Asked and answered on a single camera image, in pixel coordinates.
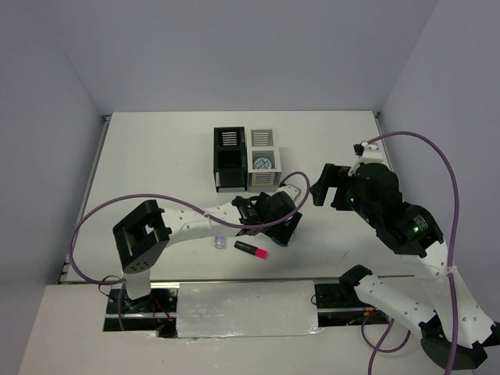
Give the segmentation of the blue slime jar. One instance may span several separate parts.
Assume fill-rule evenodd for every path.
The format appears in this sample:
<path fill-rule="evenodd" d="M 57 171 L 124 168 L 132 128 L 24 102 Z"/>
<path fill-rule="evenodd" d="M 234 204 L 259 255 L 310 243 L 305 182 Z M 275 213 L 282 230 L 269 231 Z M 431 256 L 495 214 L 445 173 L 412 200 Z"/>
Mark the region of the blue slime jar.
<path fill-rule="evenodd" d="M 283 222 L 270 231 L 270 238 L 276 245 L 287 247 L 297 226 L 298 221 L 288 220 Z"/>
<path fill-rule="evenodd" d="M 270 159 L 265 157 L 258 157 L 253 162 L 254 170 L 271 170 L 273 168 L 273 164 Z"/>

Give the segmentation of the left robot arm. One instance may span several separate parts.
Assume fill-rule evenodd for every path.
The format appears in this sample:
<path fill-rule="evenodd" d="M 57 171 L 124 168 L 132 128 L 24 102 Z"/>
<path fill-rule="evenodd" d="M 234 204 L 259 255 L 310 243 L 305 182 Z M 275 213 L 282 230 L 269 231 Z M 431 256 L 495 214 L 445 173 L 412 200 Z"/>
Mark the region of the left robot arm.
<path fill-rule="evenodd" d="M 151 306 L 151 268 L 170 245 L 257 234 L 286 245 L 302 218 L 294 211 L 300 194 L 296 187 L 283 186 L 271 195 L 237 196 L 199 212 L 162 209 L 156 200 L 142 202 L 112 229 L 125 280 L 125 302 L 137 312 Z"/>

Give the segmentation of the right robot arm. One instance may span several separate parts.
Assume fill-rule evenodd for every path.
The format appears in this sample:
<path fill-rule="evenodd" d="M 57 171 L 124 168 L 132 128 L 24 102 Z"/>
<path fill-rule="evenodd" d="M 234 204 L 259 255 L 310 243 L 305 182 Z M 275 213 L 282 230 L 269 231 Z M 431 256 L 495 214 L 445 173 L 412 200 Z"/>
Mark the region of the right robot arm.
<path fill-rule="evenodd" d="M 325 165 L 310 189 L 314 205 L 324 204 L 329 188 L 336 190 L 331 207 L 364 219 L 411 268 L 430 304 L 421 305 L 387 286 L 361 265 L 340 276 L 341 300 L 347 305 L 364 302 L 387 313 L 419 337 L 424 352 L 442 369 L 450 360 L 454 370 L 478 368 L 488 357 L 485 349 L 499 344 L 499 324 L 447 264 L 448 246 L 431 213 L 404 201 L 397 175 L 382 163 L 363 163 L 354 172 L 347 166 Z"/>

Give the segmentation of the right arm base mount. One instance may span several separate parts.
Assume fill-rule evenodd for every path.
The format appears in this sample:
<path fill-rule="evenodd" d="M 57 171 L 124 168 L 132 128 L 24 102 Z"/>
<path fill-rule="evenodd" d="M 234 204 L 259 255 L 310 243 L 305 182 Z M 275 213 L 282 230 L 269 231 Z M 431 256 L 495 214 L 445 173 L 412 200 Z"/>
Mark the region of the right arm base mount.
<path fill-rule="evenodd" d="M 376 309 L 361 302 L 355 292 L 338 278 L 313 279 L 314 292 L 310 302 L 316 307 L 319 327 L 354 327 Z"/>

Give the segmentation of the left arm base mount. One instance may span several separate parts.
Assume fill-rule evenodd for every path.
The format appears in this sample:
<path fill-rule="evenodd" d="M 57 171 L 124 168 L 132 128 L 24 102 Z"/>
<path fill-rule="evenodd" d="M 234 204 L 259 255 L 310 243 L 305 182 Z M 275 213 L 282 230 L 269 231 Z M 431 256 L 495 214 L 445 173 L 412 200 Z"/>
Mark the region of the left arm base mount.
<path fill-rule="evenodd" d="M 147 331 L 158 338 L 177 337 L 177 302 L 179 287 L 153 286 L 150 295 L 138 300 L 122 295 L 119 305 L 119 287 L 99 292 L 106 297 L 105 332 Z"/>

